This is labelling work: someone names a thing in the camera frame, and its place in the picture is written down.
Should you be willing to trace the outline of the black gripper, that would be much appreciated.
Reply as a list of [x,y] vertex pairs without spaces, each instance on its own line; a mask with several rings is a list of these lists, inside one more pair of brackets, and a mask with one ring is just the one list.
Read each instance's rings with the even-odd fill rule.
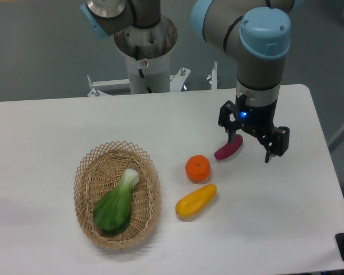
[[234,143],[238,129],[256,137],[265,148],[265,163],[276,156],[283,156],[289,148],[290,129],[288,127],[274,127],[273,118],[276,101],[270,105],[253,107],[245,105],[240,108],[239,101],[234,104],[227,101],[220,108],[218,125],[224,127],[228,134],[228,143]]

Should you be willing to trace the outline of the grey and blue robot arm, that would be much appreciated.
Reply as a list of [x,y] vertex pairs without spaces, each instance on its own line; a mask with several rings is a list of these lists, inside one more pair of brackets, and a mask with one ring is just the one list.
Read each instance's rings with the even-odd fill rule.
[[[243,144],[238,130],[255,137],[267,160],[282,156],[290,130],[273,124],[286,55],[291,43],[288,13],[297,1],[197,1],[190,21],[205,41],[238,65],[234,101],[221,108],[218,124],[228,142],[217,160],[232,156]],[[159,1],[87,1],[80,10],[99,37],[113,36],[128,63],[133,94],[170,90],[169,66],[163,63],[177,41],[177,30],[162,15]]]

